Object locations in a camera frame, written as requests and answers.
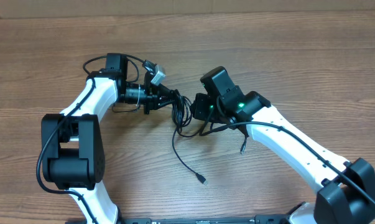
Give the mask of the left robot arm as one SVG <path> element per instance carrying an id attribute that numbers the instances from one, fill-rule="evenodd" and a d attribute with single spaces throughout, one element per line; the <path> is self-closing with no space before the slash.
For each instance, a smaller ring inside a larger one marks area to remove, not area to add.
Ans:
<path id="1" fill-rule="evenodd" d="M 145 113 L 175 101 L 175 92 L 164 87 L 164 69 L 141 60 L 144 83 L 127 79 L 129 64 L 139 58 L 108 53 L 106 64 L 87 73 L 86 86 L 77 99 L 59 114 L 46 114 L 41 121 L 42 150 L 36 179 L 50 194 L 69 195 L 85 216 L 85 223 L 122 223 L 119 207 L 104 186 L 105 156 L 100 121 L 116 103 L 134 104 Z"/>

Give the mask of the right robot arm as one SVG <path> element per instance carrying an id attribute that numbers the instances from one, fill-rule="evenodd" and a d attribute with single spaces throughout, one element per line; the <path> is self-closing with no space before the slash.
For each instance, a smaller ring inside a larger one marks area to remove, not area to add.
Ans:
<path id="1" fill-rule="evenodd" d="M 285 215 L 256 215 L 255 223 L 371 223 L 375 219 L 375 171 L 362 158 L 350 162 L 288 122 L 255 91 L 244 94 L 222 66 L 200 79 L 206 90 L 193 104 L 194 118 L 218 123 L 200 135 L 237 129 L 265 145 L 313 190 L 314 203 L 303 202 Z"/>

